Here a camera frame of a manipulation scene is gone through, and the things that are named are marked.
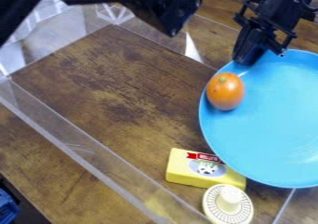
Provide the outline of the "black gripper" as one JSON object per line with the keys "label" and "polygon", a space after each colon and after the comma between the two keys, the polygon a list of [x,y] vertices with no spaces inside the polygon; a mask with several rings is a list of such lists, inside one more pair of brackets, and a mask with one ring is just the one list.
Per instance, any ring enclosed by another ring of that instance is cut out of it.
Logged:
{"label": "black gripper", "polygon": [[285,57],[294,27],[306,12],[314,12],[312,0],[261,0],[258,5],[245,1],[234,21],[241,26],[233,50],[233,61],[252,66],[268,48]]}

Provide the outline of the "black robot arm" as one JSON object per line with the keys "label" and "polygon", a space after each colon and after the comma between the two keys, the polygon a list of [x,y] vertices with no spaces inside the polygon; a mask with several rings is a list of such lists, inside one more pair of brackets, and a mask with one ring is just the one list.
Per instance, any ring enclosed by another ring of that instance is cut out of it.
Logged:
{"label": "black robot arm", "polygon": [[[0,0],[0,46],[8,41],[42,0]],[[159,32],[173,37],[197,13],[203,0],[62,0],[68,6],[119,3]],[[253,65],[266,51],[282,56],[297,37],[294,28],[308,12],[317,12],[312,0],[245,1],[234,21],[241,26],[233,61]]]}

